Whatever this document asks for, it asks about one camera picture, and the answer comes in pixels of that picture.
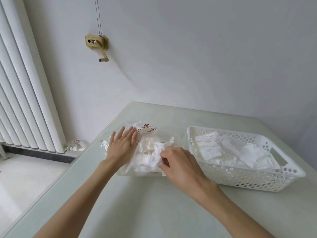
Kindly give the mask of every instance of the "right hand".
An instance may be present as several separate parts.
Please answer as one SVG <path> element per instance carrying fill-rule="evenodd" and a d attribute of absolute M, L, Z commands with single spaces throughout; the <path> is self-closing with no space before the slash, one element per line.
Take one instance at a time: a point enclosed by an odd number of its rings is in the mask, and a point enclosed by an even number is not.
<path fill-rule="evenodd" d="M 167 147 L 161 152 L 163 164 L 160 168 L 167 178 L 185 194 L 198 201 L 205 191 L 216 193 L 218 185 L 209 180 L 198 165 L 195 157 L 180 147 Z"/>

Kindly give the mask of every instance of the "left hand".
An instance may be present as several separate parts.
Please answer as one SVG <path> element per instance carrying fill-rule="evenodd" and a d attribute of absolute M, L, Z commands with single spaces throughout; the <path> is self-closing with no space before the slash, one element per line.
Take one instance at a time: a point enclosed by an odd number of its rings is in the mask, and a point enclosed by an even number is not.
<path fill-rule="evenodd" d="M 138 132 L 135 127 L 130 127 L 126 132 L 123 132 L 125 127 L 122 127 L 114 138 L 116 132 L 113 131 L 110 137 L 110 143 L 107 150 L 107 158 L 105 161 L 111 162 L 116 168 L 120 168 L 126 163 L 129 163 L 136 149 Z"/>

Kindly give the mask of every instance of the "white plastic basket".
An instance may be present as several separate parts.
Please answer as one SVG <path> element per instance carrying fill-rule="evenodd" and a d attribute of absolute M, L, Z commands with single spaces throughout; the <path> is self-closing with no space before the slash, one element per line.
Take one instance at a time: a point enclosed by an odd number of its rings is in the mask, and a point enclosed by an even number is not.
<path fill-rule="evenodd" d="M 251 168 L 207 164 L 199 161 L 195 153 L 191 138 L 217 131 L 221 135 L 229 135 L 244 142 L 257 144 L 269 151 L 280 164 L 281 170 L 267 172 Z M 189 150 L 196 157 L 205 175 L 218 184 L 231 185 L 241 188 L 279 192 L 299 177 L 305 177 L 305 171 L 267 137 L 257 134 L 235 132 L 224 129 L 203 128 L 191 126 L 187 128 Z"/>

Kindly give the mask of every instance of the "floor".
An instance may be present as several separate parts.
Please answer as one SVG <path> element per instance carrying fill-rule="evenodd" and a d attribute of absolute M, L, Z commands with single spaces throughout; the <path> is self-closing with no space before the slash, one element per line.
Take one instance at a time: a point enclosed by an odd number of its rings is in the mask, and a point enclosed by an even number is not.
<path fill-rule="evenodd" d="M 69 166 L 23 155 L 0 161 L 0 236 Z"/>

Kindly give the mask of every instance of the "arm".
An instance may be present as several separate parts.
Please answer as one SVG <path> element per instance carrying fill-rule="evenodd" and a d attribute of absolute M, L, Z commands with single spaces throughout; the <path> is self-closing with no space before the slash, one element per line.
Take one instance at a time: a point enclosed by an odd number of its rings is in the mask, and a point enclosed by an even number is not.
<path fill-rule="evenodd" d="M 114 173 L 128 163 L 135 151 L 136 129 L 131 127 L 125 133 L 124 127 L 116 139 L 112 133 L 107 158 L 100 162 L 89 179 L 66 201 L 46 222 L 34 238 L 78 237 L 101 191 Z"/>
<path fill-rule="evenodd" d="M 188 150 L 167 147 L 160 168 L 176 187 L 212 214 L 233 238 L 274 238 L 209 180 Z"/>

